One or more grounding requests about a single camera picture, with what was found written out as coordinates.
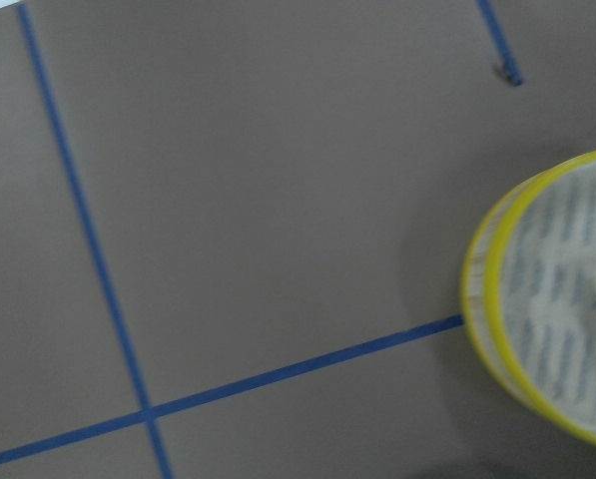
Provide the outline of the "yellow bamboo steamer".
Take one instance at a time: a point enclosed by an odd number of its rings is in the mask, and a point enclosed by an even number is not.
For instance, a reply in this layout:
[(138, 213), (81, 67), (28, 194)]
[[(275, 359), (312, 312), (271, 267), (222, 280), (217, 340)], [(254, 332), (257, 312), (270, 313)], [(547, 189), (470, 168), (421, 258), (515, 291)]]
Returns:
[(522, 405), (596, 445), (596, 151), (514, 187), (488, 211), (460, 279), (466, 330)]

